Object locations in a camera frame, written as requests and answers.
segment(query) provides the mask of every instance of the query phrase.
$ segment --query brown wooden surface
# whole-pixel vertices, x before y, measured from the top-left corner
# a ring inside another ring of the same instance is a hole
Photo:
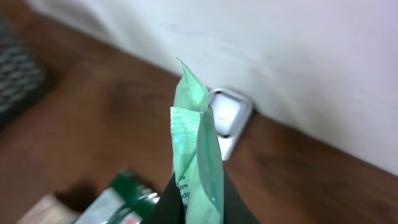
[[[169,181],[169,106],[178,78],[2,0],[0,11],[57,86],[0,134],[0,219],[81,179],[123,168],[161,191]],[[398,179],[254,114],[225,162],[263,223],[398,223]]]

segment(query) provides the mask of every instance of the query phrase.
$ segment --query green plastic wrapper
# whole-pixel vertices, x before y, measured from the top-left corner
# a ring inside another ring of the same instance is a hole
[[[183,63],[170,109],[175,183],[185,223],[223,223],[224,170],[209,92]]]

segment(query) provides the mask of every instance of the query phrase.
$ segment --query black textured object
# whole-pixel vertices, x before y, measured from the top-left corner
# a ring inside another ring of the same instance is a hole
[[[49,83],[42,67],[0,19],[0,129],[41,98]]]

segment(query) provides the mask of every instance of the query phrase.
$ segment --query white backdrop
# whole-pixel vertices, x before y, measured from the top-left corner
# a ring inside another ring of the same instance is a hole
[[[393,0],[28,0],[38,11],[398,175]]]

